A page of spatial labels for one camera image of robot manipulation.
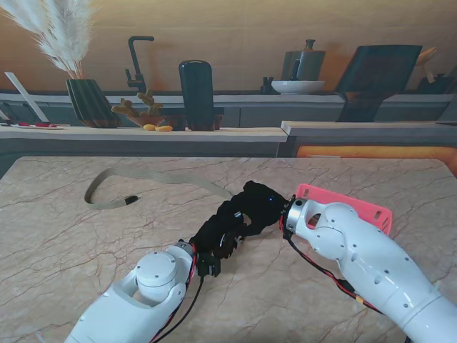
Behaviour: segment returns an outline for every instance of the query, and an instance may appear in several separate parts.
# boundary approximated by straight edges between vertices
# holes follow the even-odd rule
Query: white bowl
[[[311,94],[320,91],[325,81],[273,81],[271,85],[281,94]]]

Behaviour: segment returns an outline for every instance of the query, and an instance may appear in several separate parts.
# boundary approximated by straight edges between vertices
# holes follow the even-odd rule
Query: black faucet
[[[129,38],[129,49],[131,54],[131,59],[134,62],[135,67],[135,79],[131,79],[130,71],[126,69],[127,74],[127,84],[129,87],[138,88],[138,91],[141,93],[146,93],[146,85],[144,83],[143,74],[140,71],[140,66],[138,64],[138,59],[136,58],[136,52],[134,47],[134,41],[153,41],[154,37],[152,36],[132,36]]]

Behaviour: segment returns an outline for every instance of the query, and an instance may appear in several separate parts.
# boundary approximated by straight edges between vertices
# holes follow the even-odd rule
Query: pink object
[[[389,234],[392,227],[392,212],[390,209],[381,207],[369,202],[348,197],[347,195],[330,192],[325,189],[301,184],[296,191],[297,198],[308,198],[321,204],[330,204],[331,202],[342,202],[352,206],[358,213],[358,216],[364,221],[374,225],[382,230],[384,234]]]
[[[46,124],[46,123],[35,123],[35,126],[37,126],[37,127],[57,127],[54,124]]]

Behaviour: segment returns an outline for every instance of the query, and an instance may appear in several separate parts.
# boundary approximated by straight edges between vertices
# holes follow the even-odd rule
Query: beige strap
[[[99,175],[97,175],[86,190],[84,201],[90,209],[115,209],[136,201],[137,198],[132,201],[131,199],[133,197],[130,196],[124,199],[113,200],[112,202],[92,202],[92,195],[100,183],[113,175],[117,175],[119,177],[131,177],[134,179],[153,179],[154,181],[162,182],[164,184],[195,184],[206,189],[212,194],[223,197],[224,199],[230,199],[232,197],[232,194],[226,189],[193,175],[159,173],[157,171],[138,168],[109,168],[103,170]]]

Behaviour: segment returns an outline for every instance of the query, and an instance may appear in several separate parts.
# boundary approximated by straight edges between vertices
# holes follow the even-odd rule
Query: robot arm
[[[308,223],[318,217],[314,227]],[[357,294],[394,321],[414,342],[456,340],[457,309],[410,256],[347,204],[295,199],[285,228],[335,260]]]
[[[147,254],[89,306],[65,343],[149,343],[182,302],[194,257],[185,242]]]

